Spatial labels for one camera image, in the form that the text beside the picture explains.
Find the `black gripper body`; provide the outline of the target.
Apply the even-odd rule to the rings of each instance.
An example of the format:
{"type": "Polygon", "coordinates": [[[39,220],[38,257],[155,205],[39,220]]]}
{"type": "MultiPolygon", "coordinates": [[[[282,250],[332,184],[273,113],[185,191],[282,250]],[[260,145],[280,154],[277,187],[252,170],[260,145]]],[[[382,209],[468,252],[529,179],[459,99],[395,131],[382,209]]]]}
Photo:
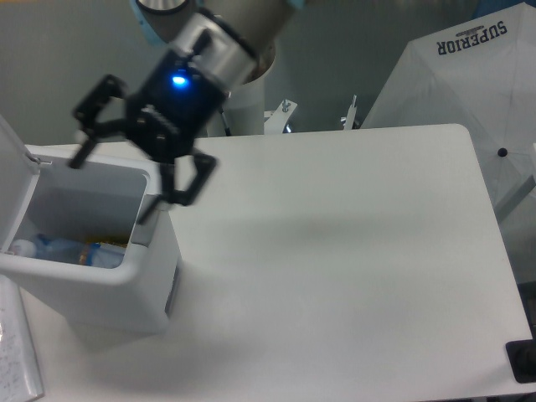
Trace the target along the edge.
{"type": "Polygon", "coordinates": [[[169,50],[140,89],[126,98],[126,138],[156,162],[188,155],[225,93],[169,50]]]}

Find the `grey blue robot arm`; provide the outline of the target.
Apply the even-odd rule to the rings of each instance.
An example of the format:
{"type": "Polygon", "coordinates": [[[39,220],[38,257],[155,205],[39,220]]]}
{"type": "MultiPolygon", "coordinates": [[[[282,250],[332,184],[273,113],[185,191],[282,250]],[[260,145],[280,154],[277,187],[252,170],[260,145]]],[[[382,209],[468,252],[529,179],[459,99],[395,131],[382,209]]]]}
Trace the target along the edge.
{"type": "Polygon", "coordinates": [[[189,206],[216,167],[195,149],[198,133],[245,82],[260,56],[304,1],[200,1],[140,89],[127,94],[104,76],[75,107],[87,138],[68,165],[79,169],[96,145],[121,135],[159,166],[161,190],[137,222],[160,204],[189,206]]]}

